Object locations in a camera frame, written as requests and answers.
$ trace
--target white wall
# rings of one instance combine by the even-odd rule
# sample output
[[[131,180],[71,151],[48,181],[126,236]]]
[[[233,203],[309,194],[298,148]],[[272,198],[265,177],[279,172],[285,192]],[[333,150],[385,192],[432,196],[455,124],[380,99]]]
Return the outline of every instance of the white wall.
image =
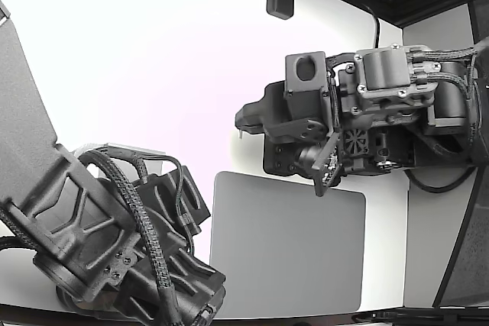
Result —
[[[264,175],[262,137],[239,140],[234,116],[284,78],[284,57],[369,48],[374,32],[370,15],[338,0],[296,0],[289,21],[268,15],[266,0],[2,1],[61,143],[168,152],[189,166],[209,206],[216,173]],[[402,42],[401,31],[383,23],[381,44],[393,42]],[[368,200],[362,309],[398,306],[406,180],[352,177],[342,188]],[[207,260],[210,221],[203,230],[197,256]],[[0,293],[0,302],[12,296]],[[39,302],[56,308],[46,297]]]
[[[434,50],[457,50],[474,44],[468,6],[463,5],[404,29],[404,44]],[[463,169],[420,169],[419,179],[431,186],[448,185]],[[475,174],[445,194],[411,186],[406,257],[407,307],[431,307],[442,281],[470,198]]]

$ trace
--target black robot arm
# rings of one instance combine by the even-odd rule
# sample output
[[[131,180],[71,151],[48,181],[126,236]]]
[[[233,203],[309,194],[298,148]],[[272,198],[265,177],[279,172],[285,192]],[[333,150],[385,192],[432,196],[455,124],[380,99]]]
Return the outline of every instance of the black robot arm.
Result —
[[[486,46],[289,55],[285,80],[245,105],[235,124],[265,135],[266,173],[313,179],[318,196],[348,174],[404,169],[421,185],[411,169],[463,166],[466,177],[489,160],[486,79],[477,64]]]
[[[76,157],[58,144],[2,3],[0,86],[0,220],[15,235],[0,239],[0,250],[37,251],[35,266],[79,313],[105,293],[114,309],[145,325],[210,324],[225,277],[193,256],[192,237],[210,214],[189,170],[172,157],[123,147]],[[129,182],[112,158],[133,163],[140,179]],[[145,160],[169,160],[177,169],[148,175]],[[92,176],[89,164],[108,179]]]

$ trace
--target wire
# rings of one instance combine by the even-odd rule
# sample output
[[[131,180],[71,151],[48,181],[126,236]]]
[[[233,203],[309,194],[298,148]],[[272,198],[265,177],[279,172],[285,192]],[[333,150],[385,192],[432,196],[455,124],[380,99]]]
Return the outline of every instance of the wire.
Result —
[[[123,160],[130,163],[136,169],[140,179],[145,179],[147,177],[146,163],[144,163],[144,160],[133,150],[111,147],[109,145],[99,147],[97,150],[116,160]]]
[[[175,288],[161,250],[159,237],[135,187],[111,158],[101,151],[90,150],[85,152],[79,157],[79,160],[85,166],[94,164],[100,168],[107,178],[113,181],[125,204],[131,209],[144,245],[147,248],[147,255],[156,279],[158,295],[162,304],[160,314],[168,320],[167,324],[169,326],[183,326],[182,318],[178,312]]]
[[[422,183],[421,181],[419,181],[414,176],[414,174],[411,171],[411,169],[406,169],[404,171],[404,173],[406,174],[406,176],[408,177],[408,179],[410,179],[410,181],[415,186],[419,187],[423,191],[431,192],[432,194],[443,194],[445,192],[452,191],[453,189],[456,189],[457,187],[459,187],[462,183],[464,183],[471,176],[471,174],[474,171],[475,171],[475,167],[468,167],[465,170],[465,172],[460,177],[458,177],[454,182],[452,182],[452,183],[450,183],[450,184],[448,184],[446,186],[442,186],[442,187],[433,187],[433,186],[428,186],[428,185]]]
[[[32,250],[27,244],[16,236],[0,237],[0,251],[8,250],[9,248],[25,248]]]
[[[185,235],[187,239],[187,252],[189,252],[191,255],[194,255],[195,245],[193,243],[192,233],[190,233],[190,230],[188,228],[188,225],[190,224],[190,221],[193,221],[193,218],[192,215],[188,215],[187,213],[186,214],[182,213],[182,192],[183,192],[184,175],[183,175],[182,165],[180,164],[180,161],[177,158],[174,158],[172,156],[167,156],[164,154],[141,154],[140,157],[144,160],[163,160],[165,162],[171,162],[173,165],[175,165],[176,169],[178,170],[178,185],[176,188],[176,195],[175,195],[176,215],[180,220],[180,226],[185,231]]]
[[[363,4],[363,6],[368,10],[368,12],[372,15],[372,17],[374,17],[374,21],[375,21],[374,49],[378,49],[379,42],[381,40],[381,21],[379,21],[379,17],[376,16],[374,11],[372,11],[372,9],[368,5]]]

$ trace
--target gray pad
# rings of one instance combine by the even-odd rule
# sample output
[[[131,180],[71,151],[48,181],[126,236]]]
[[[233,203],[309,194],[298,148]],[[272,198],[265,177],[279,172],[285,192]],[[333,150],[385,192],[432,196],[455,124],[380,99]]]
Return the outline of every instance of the gray pad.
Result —
[[[222,172],[211,265],[227,277],[217,318],[352,313],[361,302],[365,197]]]

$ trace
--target white table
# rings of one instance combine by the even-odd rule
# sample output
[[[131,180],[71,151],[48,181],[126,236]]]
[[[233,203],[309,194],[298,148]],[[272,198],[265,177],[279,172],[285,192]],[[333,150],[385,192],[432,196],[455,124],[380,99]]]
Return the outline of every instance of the white table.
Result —
[[[189,167],[209,206],[218,172],[264,176],[262,137],[239,140],[234,116],[284,77],[284,57],[369,48],[374,31],[370,15],[338,0],[296,0],[289,21],[267,15],[265,0],[2,1],[62,144],[164,150]],[[383,22],[381,44],[394,42],[401,30]],[[340,188],[367,198],[361,310],[401,306],[406,178],[350,177]],[[208,260],[210,221],[202,229],[196,255]],[[0,303],[60,310],[31,258],[0,253]]]

